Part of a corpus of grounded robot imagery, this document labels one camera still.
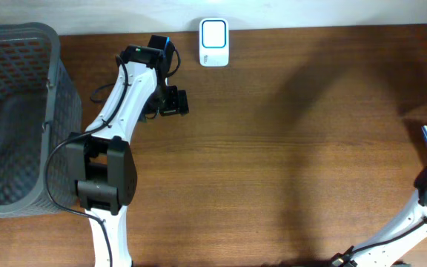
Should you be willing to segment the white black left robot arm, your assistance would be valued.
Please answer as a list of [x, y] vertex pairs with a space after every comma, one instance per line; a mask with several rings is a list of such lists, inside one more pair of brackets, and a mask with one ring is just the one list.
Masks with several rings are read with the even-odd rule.
[[169, 85], [180, 57], [166, 36], [129, 45], [116, 57], [118, 79], [102, 110], [84, 133], [65, 145], [71, 191], [89, 219], [96, 266], [132, 266], [127, 214], [137, 186], [130, 141], [138, 122], [188, 114], [187, 94]]

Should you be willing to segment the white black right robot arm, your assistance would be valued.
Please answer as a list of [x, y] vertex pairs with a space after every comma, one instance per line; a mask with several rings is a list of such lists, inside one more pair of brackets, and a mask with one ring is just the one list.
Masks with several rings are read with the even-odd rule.
[[392, 266], [427, 238], [427, 166], [414, 181], [416, 191], [403, 210], [371, 239], [334, 255], [329, 266]]

